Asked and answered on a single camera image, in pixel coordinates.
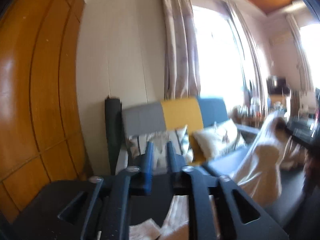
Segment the rolled mat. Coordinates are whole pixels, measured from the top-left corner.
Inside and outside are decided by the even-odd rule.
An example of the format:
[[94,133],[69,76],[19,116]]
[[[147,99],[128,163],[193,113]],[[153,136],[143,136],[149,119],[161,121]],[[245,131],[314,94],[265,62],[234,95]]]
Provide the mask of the rolled mat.
[[123,140],[122,103],[119,98],[106,98],[104,112],[106,120],[106,136],[111,175],[115,174],[116,164]]

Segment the curtain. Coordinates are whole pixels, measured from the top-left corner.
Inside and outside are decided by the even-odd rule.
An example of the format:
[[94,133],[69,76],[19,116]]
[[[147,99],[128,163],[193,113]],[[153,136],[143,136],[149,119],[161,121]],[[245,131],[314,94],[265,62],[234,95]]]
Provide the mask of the curtain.
[[164,98],[200,95],[196,29],[191,0],[163,0],[167,51]]
[[307,56],[303,50],[302,43],[301,43],[300,28],[298,27],[297,22],[292,14],[287,14],[285,18],[290,25],[291,33],[294,38],[294,44],[297,48],[297,53],[298,53],[297,68],[300,72],[301,91],[302,92],[314,91],[315,89],[311,79]]
[[265,115],[267,115],[267,82],[266,77],[263,78],[261,76],[257,45],[253,40],[253,37],[238,6],[234,2],[227,0],[227,8],[229,9],[230,16],[236,26],[242,47],[244,49],[244,74],[250,77],[249,79],[252,84],[252,96],[260,99],[261,110],[265,113]]

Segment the yellow seat cushion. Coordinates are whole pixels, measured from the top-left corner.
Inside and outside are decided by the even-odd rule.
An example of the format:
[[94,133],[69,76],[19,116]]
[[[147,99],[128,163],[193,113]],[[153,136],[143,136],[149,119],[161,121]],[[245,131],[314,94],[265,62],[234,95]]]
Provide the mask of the yellow seat cushion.
[[167,130],[174,130],[188,125],[190,144],[194,154],[194,164],[201,164],[206,159],[191,135],[196,130],[203,129],[202,115],[196,98],[183,98],[162,101],[162,110]]

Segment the bright window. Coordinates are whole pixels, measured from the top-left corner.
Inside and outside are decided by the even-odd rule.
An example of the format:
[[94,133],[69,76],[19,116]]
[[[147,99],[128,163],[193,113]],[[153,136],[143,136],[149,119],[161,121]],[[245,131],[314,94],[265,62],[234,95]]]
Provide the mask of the bright window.
[[313,84],[320,88],[320,24],[300,28],[301,42],[308,58]]
[[202,98],[222,97],[227,109],[243,104],[241,57],[229,20],[193,7]]

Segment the throw pillow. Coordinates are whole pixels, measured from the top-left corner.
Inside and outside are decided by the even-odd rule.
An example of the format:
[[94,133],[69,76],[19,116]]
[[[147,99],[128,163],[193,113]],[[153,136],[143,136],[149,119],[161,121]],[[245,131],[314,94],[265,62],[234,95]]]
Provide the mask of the throw pillow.
[[193,136],[206,159],[216,159],[245,145],[243,137],[231,119],[195,131]]
[[193,159],[193,157],[190,157],[187,125],[173,131],[154,132],[127,138],[127,146],[130,149],[133,159],[145,154],[147,142],[149,141],[153,142],[154,145],[153,170],[167,167],[166,144],[168,141],[172,141],[176,154],[184,156],[186,162],[191,162]]

